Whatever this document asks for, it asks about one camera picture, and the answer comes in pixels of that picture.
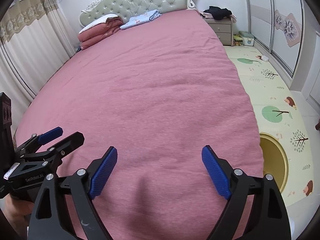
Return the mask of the person left hand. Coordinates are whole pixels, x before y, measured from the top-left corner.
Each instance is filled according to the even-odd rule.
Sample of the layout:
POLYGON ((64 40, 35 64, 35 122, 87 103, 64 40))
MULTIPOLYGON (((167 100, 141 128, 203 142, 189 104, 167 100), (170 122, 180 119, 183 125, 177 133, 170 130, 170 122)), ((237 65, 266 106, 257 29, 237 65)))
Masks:
POLYGON ((8 220, 15 221, 24 218, 32 213, 34 203, 25 200, 12 198, 11 195, 5 197, 4 215, 8 220))

